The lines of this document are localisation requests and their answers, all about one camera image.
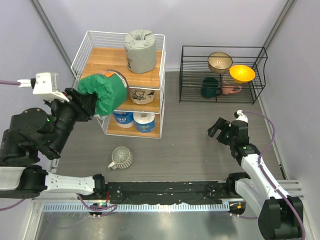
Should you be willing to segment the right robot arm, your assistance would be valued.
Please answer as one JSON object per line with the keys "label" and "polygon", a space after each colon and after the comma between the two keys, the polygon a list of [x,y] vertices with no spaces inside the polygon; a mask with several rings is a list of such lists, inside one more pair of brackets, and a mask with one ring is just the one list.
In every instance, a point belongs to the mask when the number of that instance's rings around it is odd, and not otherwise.
{"label": "right robot arm", "polygon": [[303,202],[278,183],[267,168],[262,152],[250,142],[247,116],[237,113],[233,121],[220,117],[207,132],[211,138],[220,132],[216,139],[230,147],[231,156],[244,170],[229,175],[225,190],[230,197],[241,196],[248,203],[256,214],[262,237],[304,240]]}

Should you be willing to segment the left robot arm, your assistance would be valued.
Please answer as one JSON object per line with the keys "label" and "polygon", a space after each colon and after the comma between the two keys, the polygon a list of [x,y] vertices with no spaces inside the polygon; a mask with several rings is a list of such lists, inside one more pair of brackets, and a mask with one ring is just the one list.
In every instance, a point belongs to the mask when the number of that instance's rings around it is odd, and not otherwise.
{"label": "left robot arm", "polygon": [[76,193],[85,199],[102,199],[107,192],[102,174],[88,177],[57,175],[37,163],[39,154],[58,160],[77,122],[90,121],[96,110],[96,94],[80,94],[74,88],[62,92],[65,100],[44,100],[51,113],[39,107],[13,115],[0,145],[0,196],[31,199],[42,192]]}

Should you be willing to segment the grey paper towel roll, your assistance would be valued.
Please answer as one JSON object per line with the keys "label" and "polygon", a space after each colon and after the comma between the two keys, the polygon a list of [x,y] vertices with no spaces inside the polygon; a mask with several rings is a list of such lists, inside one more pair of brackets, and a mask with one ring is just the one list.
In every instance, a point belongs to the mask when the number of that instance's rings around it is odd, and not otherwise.
{"label": "grey paper towel roll", "polygon": [[157,63],[156,36],[150,30],[138,29],[124,38],[128,69],[135,74],[152,71]]}

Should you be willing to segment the white roll blue wrapper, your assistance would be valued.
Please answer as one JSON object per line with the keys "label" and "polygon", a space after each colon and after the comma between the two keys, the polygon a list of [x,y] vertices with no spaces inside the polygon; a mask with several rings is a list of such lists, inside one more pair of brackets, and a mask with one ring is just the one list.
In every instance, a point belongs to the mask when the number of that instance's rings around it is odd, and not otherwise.
{"label": "white roll blue wrapper", "polygon": [[133,120],[138,132],[150,133],[156,126],[156,115],[154,113],[134,112]]}

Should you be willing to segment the green paper roll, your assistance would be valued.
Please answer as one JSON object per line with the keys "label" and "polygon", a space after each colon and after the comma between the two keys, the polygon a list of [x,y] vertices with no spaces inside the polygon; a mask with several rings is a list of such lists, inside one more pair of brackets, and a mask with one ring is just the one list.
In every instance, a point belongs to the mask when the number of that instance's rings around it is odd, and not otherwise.
{"label": "green paper roll", "polygon": [[96,95],[97,101],[93,116],[101,120],[112,114],[125,102],[128,88],[124,75],[112,69],[86,76],[77,85],[79,93]]}

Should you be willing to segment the blue white plastic-wrapped roll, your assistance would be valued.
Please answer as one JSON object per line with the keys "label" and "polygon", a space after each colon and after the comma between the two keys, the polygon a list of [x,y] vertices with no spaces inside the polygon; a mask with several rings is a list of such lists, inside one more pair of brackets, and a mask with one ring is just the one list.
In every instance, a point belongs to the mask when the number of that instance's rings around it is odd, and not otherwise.
{"label": "blue white plastic-wrapped roll", "polygon": [[128,129],[135,124],[133,112],[114,111],[112,114],[116,124],[121,128]]}

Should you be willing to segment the brown paper roll with cartoon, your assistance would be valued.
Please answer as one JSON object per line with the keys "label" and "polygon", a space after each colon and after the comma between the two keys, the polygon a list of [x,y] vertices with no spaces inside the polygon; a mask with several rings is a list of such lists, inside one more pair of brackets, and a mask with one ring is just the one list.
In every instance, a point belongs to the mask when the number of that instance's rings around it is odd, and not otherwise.
{"label": "brown paper roll with cartoon", "polygon": [[154,100],[155,91],[149,89],[131,88],[129,95],[133,103],[138,105],[146,105]]}

